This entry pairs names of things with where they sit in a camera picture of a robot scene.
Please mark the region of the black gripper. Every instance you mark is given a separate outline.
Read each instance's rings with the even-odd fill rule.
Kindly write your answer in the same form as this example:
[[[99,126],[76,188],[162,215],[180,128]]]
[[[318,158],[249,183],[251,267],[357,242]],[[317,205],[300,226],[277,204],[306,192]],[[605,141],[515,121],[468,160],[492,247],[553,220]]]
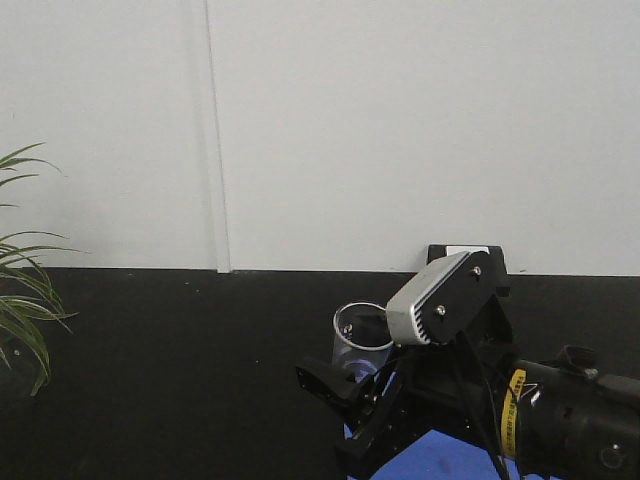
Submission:
[[[494,295],[447,344],[396,344],[381,379],[314,359],[295,365],[299,386],[338,415],[350,433],[335,444],[347,476],[371,479],[424,434],[435,430],[484,450],[504,450],[502,425],[516,395],[516,356],[502,299]],[[374,387],[381,400],[374,405]]]

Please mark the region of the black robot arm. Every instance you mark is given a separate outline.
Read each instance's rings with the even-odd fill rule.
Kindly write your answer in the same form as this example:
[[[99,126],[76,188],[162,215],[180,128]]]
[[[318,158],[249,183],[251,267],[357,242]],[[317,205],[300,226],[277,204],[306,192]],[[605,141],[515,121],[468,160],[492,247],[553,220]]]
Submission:
[[[543,479],[638,477],[636,379],[599,374],[581,347],[524,360],[496,297],[437,302],[420,317],[426,333],[451,337],[396,347],[363,378],[313,358],[297,364],[301,388],[347,429],[334,446],[347,476],[369,479],[438,432],[481,449],[502,479],[510,466]]]

